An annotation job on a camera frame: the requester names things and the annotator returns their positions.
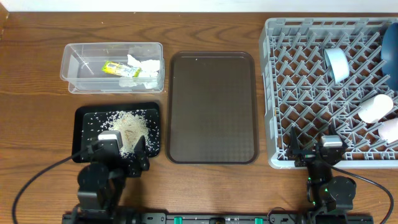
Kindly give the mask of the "food crumbs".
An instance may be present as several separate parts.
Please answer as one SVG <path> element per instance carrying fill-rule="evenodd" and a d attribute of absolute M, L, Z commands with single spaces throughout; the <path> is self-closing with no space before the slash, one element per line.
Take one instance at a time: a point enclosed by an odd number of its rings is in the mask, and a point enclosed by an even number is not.
<path fill-rule="evenodd" d="M 120 155 L 127 159 L 141 136 L 146 140 L 146 154 L 160 152 L 160 117 L 157 109 L 87 113 L 83 117 L 80 146 L 85 147 L 104 131 L 119 131 L 123 146 Z"/>

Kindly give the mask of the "green cup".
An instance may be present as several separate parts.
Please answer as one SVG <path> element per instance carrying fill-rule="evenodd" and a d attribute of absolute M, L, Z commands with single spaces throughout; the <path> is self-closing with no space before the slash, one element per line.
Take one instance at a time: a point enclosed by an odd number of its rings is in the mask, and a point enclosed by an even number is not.
<path fill-rule="evenodd" d="M 359 105 L 358 116 L 365 123 L 376 123 L 388 114 L 393 106 L 394 102 L 390 96 L 378 94 Z"/>

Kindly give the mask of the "pink cup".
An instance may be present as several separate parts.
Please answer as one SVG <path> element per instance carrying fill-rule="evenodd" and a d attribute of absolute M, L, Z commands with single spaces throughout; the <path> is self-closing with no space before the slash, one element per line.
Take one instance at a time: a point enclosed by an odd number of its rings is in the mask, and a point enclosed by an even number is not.
<path fill-rule="evenodd" d="M 382 123 L 378 129 L 379 137 L 387 141 L 388 144 L 397 141 L 398 138 L 398 118 L 390 119 Z"/>

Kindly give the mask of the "white napkin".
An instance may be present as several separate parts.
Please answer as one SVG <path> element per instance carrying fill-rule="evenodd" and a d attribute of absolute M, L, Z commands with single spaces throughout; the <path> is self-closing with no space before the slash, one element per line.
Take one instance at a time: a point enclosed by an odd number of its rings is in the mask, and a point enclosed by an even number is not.
<path fill-rule="evenodd" d="M 136 87 L 143 85 L 145 89 L 158 87 L 158 76 L 160 72 L 160 60 L 143 60 L 138 61 L 132 55 L 127 55 L 127 64 L 134 68 L 141 68 L 137 78 L 121 77 L 119 79 L 119 86 L 121 87 Z"/>

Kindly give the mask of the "light blue bowl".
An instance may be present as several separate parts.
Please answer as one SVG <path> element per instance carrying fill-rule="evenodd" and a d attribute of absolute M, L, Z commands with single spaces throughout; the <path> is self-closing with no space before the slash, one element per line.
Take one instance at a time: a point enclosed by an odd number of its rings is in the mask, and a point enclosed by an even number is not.
<path fill-rule="evenodd" d="M 341 48 L 325 49 L 324 58 L 327 67 L 331 68 L 331 77 L 335 83 L 340 83 L 349 77 L 348 61 Z"/>

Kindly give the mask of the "yellow snack wrapper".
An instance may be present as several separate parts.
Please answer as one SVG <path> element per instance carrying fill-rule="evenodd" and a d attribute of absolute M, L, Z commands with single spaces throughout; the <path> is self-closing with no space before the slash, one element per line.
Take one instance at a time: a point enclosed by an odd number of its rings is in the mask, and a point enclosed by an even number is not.
<path fill-rule="evenodd" d="M 142 69 L 107 60 L 102 67 L 102 71 L 112 75 L 134 78 L 139 76 Z"/>

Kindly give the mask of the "dark blue plate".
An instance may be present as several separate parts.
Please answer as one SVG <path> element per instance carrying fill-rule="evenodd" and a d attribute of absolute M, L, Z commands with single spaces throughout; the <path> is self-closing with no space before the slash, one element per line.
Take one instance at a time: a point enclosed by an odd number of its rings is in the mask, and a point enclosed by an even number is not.
<path fill-rule="evenodd" d="M 382 73 L 390 76 L 386 83 L 390 89 L 397 91 L 397 23 L 388 27 L 381 47 L 381 59 L 386 62 L 382 66 Z"/>

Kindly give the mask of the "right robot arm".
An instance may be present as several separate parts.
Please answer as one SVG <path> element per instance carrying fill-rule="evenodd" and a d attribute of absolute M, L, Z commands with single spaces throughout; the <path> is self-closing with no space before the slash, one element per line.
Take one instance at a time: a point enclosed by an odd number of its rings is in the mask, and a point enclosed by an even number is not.
<path fill-rule="evenodd" d="M 308 149 L 300 148 L 295 128 L 290 129 L 288 155 L 295 159 L 295 167 L 307 168 L 307 200 L 313 203 L 313 208 L 298 215 L 295 223 L 348 223 L 347 212 L 353 209 L 356 182 L 332 174 L 347 147 L 332 126 L 327 135 Z"/>

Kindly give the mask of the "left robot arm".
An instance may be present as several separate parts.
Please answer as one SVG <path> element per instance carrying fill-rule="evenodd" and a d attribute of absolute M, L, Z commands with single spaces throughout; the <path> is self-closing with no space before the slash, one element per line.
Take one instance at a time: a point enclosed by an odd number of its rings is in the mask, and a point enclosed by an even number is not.
<path fill-rule="evenodd" d="M 132 159 L 120 156 L 116 139 L 95 139 L 83 153 L 90 165 L 78 174 L 79 209 L 72 212 L 72 223 L 140 223 L 141 216 L 131 208 L 119 207 L 126 179 L 140 177 L 149 170 L 146 140 L 135 144 Z"/>

